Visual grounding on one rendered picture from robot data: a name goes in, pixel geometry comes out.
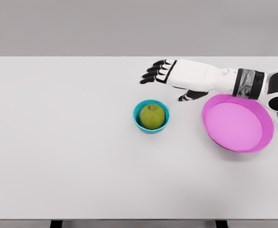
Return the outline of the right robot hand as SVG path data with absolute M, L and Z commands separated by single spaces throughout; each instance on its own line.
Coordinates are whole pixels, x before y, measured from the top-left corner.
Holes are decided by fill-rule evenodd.
M 159 82 L 174 88 L 183 89 L 185 93 L 178 98 L 179 102 L 200 99 L 211 90 L 211 79 L 207 78 L 208 64 L 179 59 L 163 59 L 155 62 L 141 76 L 140 84 Z

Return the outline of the green apple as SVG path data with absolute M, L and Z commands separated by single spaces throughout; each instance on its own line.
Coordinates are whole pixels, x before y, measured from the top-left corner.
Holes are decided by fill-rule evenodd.
M 145 128 L 155 130 L 163 124 L 165 112 L 161 106 L 150 104 L 140 111 L 139 119 Z

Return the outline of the pink plate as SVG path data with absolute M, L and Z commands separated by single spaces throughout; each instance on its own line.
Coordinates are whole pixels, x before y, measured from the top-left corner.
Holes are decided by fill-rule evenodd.
M 221 147 L 240 153 L 266 148 L 274 136 L 274 124 L 266 109 L 255 100 L 215 95 L 203 106 L 202 123 Z

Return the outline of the blue bowl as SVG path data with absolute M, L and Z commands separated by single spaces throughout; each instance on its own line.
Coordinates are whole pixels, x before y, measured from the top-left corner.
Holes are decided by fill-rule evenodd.
M 143 126 L 143 124 L 141 123 L 141 120 L 139 117 L 141 110 L 149 104 L 150 105 L 159 105 L 164 110 L 164 115 L 165 115 L 164 122 L 157 129 L 153 129 L 153 130 L 145 128 Z M 141 131 L 148 133 L 148 134 L 154 134 L 154 133 L 158 133 L 158 132 L 162 131 L 167 126 L 168 122 L 170 121 L 170 110 L 161 101 L 154 100 L 154 99 L 147 99 L 147 100 L 140 101 L 138 104 L 136 104 L 136 106 L 133 109 L 132 117 L 133 117 L 133 120 L 134 120 L 136 126 Z

